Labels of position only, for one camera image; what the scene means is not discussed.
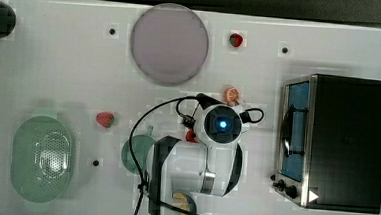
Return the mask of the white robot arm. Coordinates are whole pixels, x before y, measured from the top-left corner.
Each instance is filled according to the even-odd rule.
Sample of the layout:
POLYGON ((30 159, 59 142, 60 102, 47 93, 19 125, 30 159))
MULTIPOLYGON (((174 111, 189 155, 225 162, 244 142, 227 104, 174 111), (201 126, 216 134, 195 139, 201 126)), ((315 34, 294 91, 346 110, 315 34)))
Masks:
POLYGON ((239 182, 243 168, 240 142, 252 122, 249 112, 202 93, 194 99, 201 106, 200 115, 185 116, 183 124, 194 131, 197 140, 190 143, 166 136, 153 144, 147 156, 150 215, 161 215, 175 192, 223 197, 239 182))

